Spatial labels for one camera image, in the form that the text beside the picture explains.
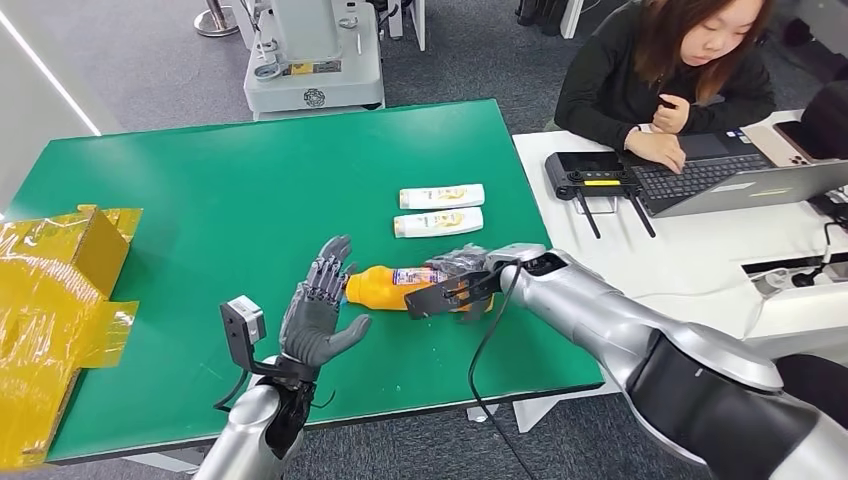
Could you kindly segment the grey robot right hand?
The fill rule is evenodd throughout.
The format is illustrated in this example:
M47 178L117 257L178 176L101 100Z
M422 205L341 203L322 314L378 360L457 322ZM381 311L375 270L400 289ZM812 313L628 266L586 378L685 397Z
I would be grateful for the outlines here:
M426 260L424 266L442 272L448 277L457 277L467 273L483 271L489 252L489 249L468 243L461 248L436 255Z

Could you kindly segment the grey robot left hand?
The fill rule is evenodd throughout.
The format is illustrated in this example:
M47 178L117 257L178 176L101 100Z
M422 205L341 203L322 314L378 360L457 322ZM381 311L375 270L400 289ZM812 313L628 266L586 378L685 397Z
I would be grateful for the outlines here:
M330 238L298 283L279 334L285 357L317 369L365 337L371 326L367 314L337 329L342 298L355 270L353 264L345 264L350 253L348 235Z

